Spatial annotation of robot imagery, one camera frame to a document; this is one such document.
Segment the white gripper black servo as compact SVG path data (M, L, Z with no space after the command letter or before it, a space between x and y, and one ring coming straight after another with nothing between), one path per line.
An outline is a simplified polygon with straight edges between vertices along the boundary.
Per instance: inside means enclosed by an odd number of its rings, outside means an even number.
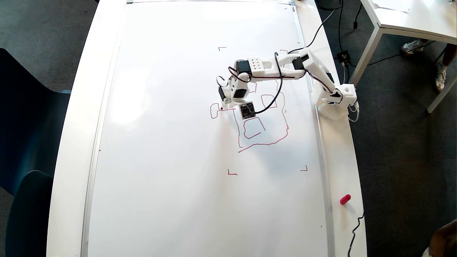
M222 101L222 110L237 107L238 102L243 101L248 95L248 82L237 79L234 76L230 76L228 79L218 76L217 84L219 86L219 96Z

